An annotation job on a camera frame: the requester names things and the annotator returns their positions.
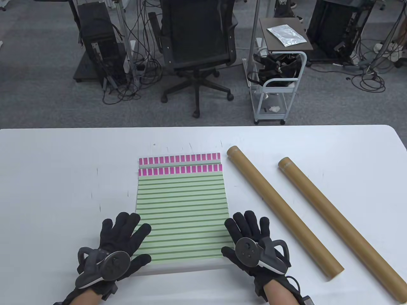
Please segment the person's left hand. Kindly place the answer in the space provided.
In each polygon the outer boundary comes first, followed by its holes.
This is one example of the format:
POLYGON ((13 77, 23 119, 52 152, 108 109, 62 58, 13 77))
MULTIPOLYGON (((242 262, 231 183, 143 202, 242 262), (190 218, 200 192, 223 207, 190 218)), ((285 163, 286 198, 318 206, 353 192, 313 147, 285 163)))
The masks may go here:
POLYGON ((127 212, 119 213, 115 223, 110 218, 103 220, 98 248, 109 253, 124 251, 132 257, 151 232, 151 225, 148 223, 135 230, 140 220, 137 213, 127 212))

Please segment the person's right hand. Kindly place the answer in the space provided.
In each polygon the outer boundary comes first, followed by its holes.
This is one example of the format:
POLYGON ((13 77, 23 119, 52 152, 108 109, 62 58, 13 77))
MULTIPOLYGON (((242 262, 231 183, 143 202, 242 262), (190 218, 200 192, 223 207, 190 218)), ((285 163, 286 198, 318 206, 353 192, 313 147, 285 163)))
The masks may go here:
MULTIPOLYGON (((250 210, 244 214, 235 213, 232 218, 226 219, 224 225, 234 243, 237 243, 240 238, 250 238, 255 242, 260 242, 262 238, 270 237, 269 218, 261 217, 257 222, 256 215, 250 210)), ((285 275, 260 266, 245 266, 236 256, 235 250, 228 246, 224 246, 221 253, 254 278, 255 292, 270 305, 302 305, 304 303, 300 291, 289 282, 285 275)))

